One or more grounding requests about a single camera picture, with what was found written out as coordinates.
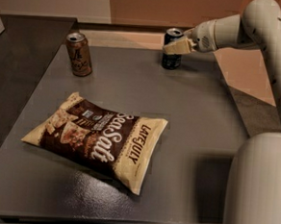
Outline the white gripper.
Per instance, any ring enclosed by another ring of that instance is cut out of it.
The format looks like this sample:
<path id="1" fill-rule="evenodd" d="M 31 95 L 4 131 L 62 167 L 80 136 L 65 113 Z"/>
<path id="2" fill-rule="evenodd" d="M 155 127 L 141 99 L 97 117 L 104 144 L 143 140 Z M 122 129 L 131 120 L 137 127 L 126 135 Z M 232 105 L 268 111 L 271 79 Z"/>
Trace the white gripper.
<path id="1" fill-rule="evenodd" d="M 185 32 L 183 37 L 169 42 L 163 47 L 163 52 L 170 55 L 187 55 L 193 50 L 199 53 L 214 52 L 217 50 L 215 43 L 215 20 L 198 24 Z"/>

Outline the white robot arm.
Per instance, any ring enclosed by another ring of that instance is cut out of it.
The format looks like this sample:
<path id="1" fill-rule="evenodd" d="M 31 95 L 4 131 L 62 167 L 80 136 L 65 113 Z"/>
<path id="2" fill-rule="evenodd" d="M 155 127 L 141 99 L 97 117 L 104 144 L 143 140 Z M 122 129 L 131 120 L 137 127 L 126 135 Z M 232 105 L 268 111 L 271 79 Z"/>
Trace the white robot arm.
<path id="1" fill-rule="evenodd" d="M 222 224 L 281 224 L 281 8 L 252 0 L 242 14 L 210 20 L 164 46 L 170 55 L 260 50 L 275 107 L 255 113 L 250 139 L 230 165 Z"/>

